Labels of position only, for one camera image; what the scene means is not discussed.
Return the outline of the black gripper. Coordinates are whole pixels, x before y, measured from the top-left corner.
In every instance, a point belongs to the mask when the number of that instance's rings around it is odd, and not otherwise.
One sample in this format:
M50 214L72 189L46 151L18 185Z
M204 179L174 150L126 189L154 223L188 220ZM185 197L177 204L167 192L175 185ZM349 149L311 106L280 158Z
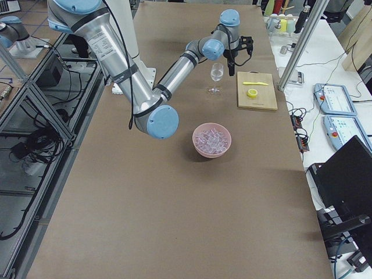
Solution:
M237 49L226 49L223 56L227 59L229 76L235 74L235 58L238 56Z

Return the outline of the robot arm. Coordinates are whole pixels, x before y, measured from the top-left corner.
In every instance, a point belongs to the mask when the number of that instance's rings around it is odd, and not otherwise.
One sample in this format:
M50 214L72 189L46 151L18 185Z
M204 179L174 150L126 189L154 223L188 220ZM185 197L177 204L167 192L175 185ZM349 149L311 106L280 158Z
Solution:
M17 16L1 18L1 45L10 48L16 44L22 53L28 53L34 49L32 38Z
M138 57L133 15L120 1L48 1L51 29L84 38L112 81L131 103L129 126L151 137L166 139L178 128L178 113L167 102L202 58L217 60L238 51L240 18L223 11L208 37L188 43L185 51L155 84L156 70Z

